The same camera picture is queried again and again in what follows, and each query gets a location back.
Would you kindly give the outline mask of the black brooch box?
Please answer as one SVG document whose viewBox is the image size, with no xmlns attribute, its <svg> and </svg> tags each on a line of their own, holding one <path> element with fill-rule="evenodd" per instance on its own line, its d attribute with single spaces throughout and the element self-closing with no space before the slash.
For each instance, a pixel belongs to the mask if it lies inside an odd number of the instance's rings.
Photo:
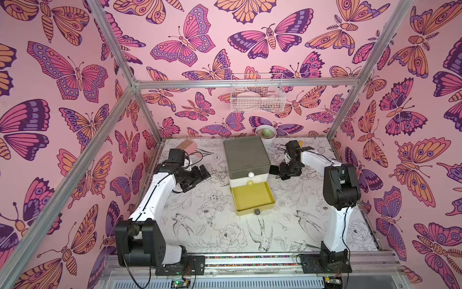
<svg viewBox="0 0 462 289">
<path fill-rule="evenodd" d="M 271 175 L 279 175 L 279 166 L 271 165 L 269 168 L 269 174 Z"/>
</svg>

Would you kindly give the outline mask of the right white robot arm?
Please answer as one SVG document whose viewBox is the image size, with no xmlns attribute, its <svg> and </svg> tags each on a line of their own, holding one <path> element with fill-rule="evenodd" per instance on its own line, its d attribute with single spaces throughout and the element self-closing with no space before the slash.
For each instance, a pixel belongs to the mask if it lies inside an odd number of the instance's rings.
<svg viewBox="0 0 462 289">
<path fill-rule="evenodd" d="M 320 263 L 348 261 L 350 249 L 345 236 L 353 208 L 361 199 L 353 165 L 329 159 L 310 146 L 300 146 L 296 140 L 287 142 L 283 151 L 285 161 L 271 168 L 280 179 L 299 177 L 305 167 L 311 167 L 324 178 L 322 195 L 331 212 L 326 238 L 321 242 Z"/>
</svg>

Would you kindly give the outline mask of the green drawer cabinet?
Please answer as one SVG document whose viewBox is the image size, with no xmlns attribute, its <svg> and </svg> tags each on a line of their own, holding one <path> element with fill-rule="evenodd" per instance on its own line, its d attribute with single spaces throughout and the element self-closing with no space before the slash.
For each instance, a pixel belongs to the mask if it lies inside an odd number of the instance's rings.
<svg viewBox="0 0 462 289">
<path fill-rule="evenodd" d="M 261 138 L 226 139 L 223 146 L 236 215 L 258 215 L 274 208 L 276 200 L 268 184 L 271 163 Z"/>
</svg>

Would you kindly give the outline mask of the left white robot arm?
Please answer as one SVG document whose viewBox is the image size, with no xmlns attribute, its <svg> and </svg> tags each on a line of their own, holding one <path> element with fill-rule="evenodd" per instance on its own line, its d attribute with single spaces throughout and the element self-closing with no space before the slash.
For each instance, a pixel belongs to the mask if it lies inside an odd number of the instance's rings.
<svg viewBox="0 0 462 289">
<path fill-rule="evenodd" d="M 191 166 L 181 149 L 171 149 L 167 160 L 156 165 L 150 187 L 128 220 L 115 226 L 115 243 L 122 267 L 162 267 L 177 265 L 186 259 L 186 249 L 167 244 L 160 221 L 168 197 L 179 187 L 186 193 L 208 179 L 204 165 Z"/>
</svg>

